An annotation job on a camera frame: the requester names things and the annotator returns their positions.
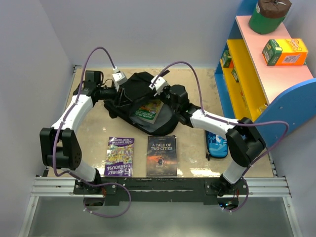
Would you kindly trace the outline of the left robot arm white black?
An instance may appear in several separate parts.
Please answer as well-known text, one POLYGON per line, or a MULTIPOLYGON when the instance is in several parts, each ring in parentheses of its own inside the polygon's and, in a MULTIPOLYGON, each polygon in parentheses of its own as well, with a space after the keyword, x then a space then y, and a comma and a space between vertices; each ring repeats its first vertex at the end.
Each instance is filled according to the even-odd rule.
POLYGON ((43 164, 52 167, 57 177, 68 173, 85 182, 85 188, 92 194, 101 191, 101 177, 96 168, 83 161, 76 133, 94 105, 100 100, 115 100, 120 87, 127 82, 122 71, 117 68, 113 71, 110 87, 102 84, 101 71, 83 72, 65 112, 51 127, 39 133, 43 164))

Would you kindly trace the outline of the black student backpack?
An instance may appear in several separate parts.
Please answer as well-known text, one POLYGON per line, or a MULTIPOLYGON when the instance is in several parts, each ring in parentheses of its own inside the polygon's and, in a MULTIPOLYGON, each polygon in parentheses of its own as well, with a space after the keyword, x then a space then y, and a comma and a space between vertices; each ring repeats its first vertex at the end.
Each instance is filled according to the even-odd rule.
POLYGON ((152 136, 165 136, 178 124, 174 112, 149 88, 154 76, 148 72, 134 73, 125 82, 115 98, 104 100, 111 118, 119 117, 152 136))

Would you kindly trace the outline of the purple 52-storey treehouse book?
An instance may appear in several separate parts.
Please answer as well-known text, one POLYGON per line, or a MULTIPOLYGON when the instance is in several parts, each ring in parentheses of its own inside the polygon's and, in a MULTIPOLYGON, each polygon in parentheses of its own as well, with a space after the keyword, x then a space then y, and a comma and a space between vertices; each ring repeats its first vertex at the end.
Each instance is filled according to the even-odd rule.
POLYGON ((104 176, 132 176, 134 143, 134 138, 109 137, 104 176))

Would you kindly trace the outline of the green 104-storey treehouse book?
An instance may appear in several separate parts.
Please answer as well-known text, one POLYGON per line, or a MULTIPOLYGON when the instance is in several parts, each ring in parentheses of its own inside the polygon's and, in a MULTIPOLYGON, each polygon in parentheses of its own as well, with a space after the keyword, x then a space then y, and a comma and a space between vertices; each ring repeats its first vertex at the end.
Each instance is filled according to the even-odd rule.
POLYGON ((163 102, 161 100, 153 99, 139 107, 133 115, 143 121, 154 124, 162 107, 163 102))

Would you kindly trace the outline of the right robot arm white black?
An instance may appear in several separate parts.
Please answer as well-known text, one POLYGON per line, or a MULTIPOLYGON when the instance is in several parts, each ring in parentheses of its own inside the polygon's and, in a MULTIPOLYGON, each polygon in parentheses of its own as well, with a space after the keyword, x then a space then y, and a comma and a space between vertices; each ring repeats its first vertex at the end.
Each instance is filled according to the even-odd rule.
POLYGON ((222 196, 237 189, 237 182, 250 164, 266 148, 266 144, 253 122, 224 118, 204 111, 192 104, 182 85, 165 85, 157 89, 157 96, 175 113, 183 125, 199 128, 226 139, 232 161, 212 188, 222 196))

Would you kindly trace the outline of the blue pencil case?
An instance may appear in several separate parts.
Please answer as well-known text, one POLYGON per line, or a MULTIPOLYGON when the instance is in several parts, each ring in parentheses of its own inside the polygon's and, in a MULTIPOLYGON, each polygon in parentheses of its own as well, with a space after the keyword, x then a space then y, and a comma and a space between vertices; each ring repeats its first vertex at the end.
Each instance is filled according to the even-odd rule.
POLYGON ((227 141, 212 132, 205 132, 206 137, 206 159, 210 161, 212 158, 222 159, 228 155, 227 141))

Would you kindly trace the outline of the tale of two cities book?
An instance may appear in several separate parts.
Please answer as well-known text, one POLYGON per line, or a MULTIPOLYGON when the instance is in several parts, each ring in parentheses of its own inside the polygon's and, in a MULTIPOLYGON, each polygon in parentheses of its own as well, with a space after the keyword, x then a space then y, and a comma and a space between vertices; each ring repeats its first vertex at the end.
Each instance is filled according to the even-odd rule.
POLYGON ((176 177, 177 166, 176 136, 149 136, 147 177, 176 177))

